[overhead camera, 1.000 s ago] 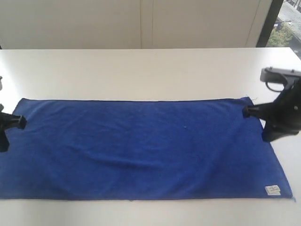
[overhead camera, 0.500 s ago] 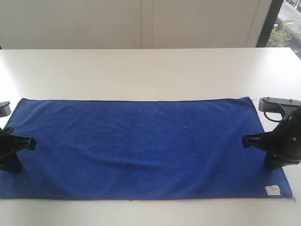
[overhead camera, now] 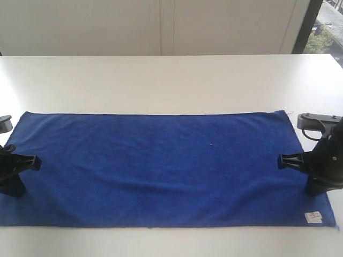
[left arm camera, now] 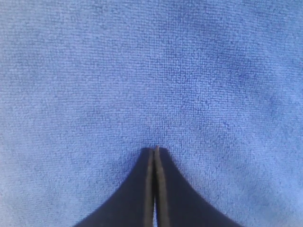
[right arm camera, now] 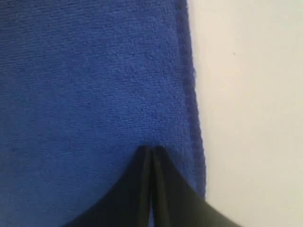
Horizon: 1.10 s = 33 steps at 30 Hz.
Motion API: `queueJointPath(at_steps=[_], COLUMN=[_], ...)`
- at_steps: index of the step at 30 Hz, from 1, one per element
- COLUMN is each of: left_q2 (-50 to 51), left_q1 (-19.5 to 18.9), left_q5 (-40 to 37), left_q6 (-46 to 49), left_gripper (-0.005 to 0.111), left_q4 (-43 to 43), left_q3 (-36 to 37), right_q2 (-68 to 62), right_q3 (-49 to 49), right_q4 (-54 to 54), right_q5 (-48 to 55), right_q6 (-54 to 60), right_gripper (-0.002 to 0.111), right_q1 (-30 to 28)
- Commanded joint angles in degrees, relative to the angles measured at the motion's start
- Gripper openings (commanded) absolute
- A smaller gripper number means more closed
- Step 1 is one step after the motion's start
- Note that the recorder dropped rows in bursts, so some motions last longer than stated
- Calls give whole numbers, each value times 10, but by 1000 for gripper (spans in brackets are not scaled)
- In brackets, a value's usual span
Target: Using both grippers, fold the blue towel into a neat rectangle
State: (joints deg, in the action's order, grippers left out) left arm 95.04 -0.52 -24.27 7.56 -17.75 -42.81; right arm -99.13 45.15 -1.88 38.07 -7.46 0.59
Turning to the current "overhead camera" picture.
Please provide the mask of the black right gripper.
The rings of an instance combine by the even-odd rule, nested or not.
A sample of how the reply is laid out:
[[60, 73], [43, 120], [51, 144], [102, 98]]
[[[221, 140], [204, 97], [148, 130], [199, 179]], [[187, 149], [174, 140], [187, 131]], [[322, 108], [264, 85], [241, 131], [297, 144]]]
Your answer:
[[342, 189], [342, 130], [334, 128], [329, 138], [321, 138], [315, 148], [304, 154], [280, 154], [278, 168], [304, 170], [308, 179], [305, 192], [319, 196], [327, 191]]

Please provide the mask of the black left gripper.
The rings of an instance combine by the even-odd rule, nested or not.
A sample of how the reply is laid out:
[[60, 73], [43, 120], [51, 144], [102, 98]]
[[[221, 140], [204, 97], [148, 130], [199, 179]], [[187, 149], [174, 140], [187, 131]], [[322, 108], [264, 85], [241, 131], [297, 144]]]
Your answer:
[[15, 145], [12, 144], [1, 147], [1, 194], [19, 198], [24, 195], [26, 187], [21, 181], [18, 171], [39, 171], [42, 161], [36, 155], [14, 154], [15, 149]]

